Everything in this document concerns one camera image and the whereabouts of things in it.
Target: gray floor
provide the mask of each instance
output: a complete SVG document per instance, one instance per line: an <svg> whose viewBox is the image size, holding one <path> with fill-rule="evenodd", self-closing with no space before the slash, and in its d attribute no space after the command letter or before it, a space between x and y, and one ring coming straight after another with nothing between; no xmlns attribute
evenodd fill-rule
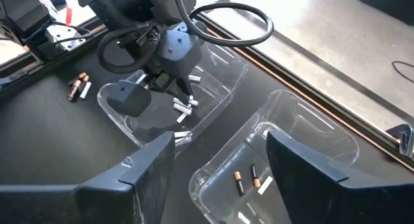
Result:
<svg viewBox="0 0 414 224"><path fill-rule="evenodd" d="M397 74L391 62L414 63L413 27L359 0L231 1L264 10L279 35L308 52L278 34L257 46L314 87L380 129L411 121L414 84ZM208 15L243 38L261 33L232 10ZM414 78L414 69L400 68Z"/></svg>

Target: black table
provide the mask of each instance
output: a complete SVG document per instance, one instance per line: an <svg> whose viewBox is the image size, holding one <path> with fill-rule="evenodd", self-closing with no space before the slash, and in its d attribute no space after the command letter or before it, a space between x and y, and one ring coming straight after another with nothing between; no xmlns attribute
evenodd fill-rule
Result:
<svg viewBox="0 0 414 224"><path fill-rule="evenodd" d="M109 50L120 63L130 61L125 52L113 45ZM83 71L91 77L91 90L86 101L70 103L66 99L67 82ZM96 101L101 86L124 77L106 72L99 66L94 50L90 50L12 98L2 100L0 184L82 183L137 151L137 146L109 120ZM191 175L277 89L286 87L250 64L233 102L178 157L162 223L208 223L190 200ZM414 181L405 168L360 137L354 137L361 149L355 167L386 180Z"/></svg>

